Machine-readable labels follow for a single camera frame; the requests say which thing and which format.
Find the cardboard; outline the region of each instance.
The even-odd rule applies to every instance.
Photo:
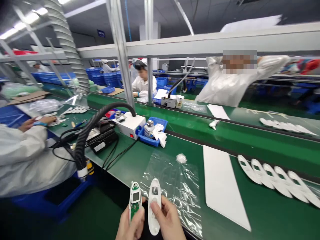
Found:
[[[18,104],[23,104],[23,103],[28,103],[28,102],[34,102],[34,101],[37,101],[37,100],[40,100],[40,99],[44,99],[46,96],[40,96],[40,97],[36,97],[36,98],[32,98],[32,99],[29,99],[29,100],[26,100],[26,101],[17,101],[17,100],[12,100],[10,103],[8,103],[7,105],[18,105]]]
[[[37,92],[34,92],[34,93],[31,93],[30,95],[28,96],[24,96],[24,97],[13,97],[12,99],[16,100],[16,101],[19,101],[19,102],[24,102],[24,101],[29,101],[33,98],[37,98],[37,97],[40,97],[40,96],[45,96],[47,94],[50,94],[49,92],[45,92],[45,91],[37,91]]]
[[[123,88],[114,88],[114,91],[112,93],[105,93],[106,95],[109,95],[109,96],[114,96],[118,93],[121,93],[121,92],[124,92],[124,89]]]

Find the bottle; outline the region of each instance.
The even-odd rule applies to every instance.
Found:
[[[114,115],[114,117],[115,117],[116,119],[118,119],[118,118],[120,118],[122,115],[123,115],[123,113],[118,110],[118,111],[116,111],[116,115]]]
[[[154,130],[154,125],[152,120],[148,120],[147,124],[144,125],[144,136],[147,138],[152,138],[151,134],[152,131]]]

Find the glue bottle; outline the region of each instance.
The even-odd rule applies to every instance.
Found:
[[[144,125],[144,136],[147,138],[152,138],[152,131],[154,130],[154,125],[152,120],[148,120],[147,124]]]

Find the sign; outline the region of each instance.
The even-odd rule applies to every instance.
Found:
[[[97,31],[98,31],[98,36],[99,37],[106,37],[106,35],[104,34],[104,31],[101,31],[101,30],[99,30],[99,29],[97,29]]]

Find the hand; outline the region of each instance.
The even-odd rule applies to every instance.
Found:
[[[119,228],[116,240],[137,240],[141,237],[144,223],[144,208],[141,207],[133,216],[131,224],[129,225],[129,205],[121,214]]]
[[[33,123],[35,121],[36,121],[35,118],[31,118],[31,119],[25,121],[18,129],[22,132],[26,132],[33,126]]]
[[[57,118],[55,116],[51,116],[51,117],[43,117],[40,120],[38,120],[38,122],[50,124],[50,123],[54,122],[55,120],[57,120]]]
[[[151,203],[151,209],[159,222],[164,240],[186,240],[180,223],[177,208],[163,195],[161,196],[162,210],[157,202]]]

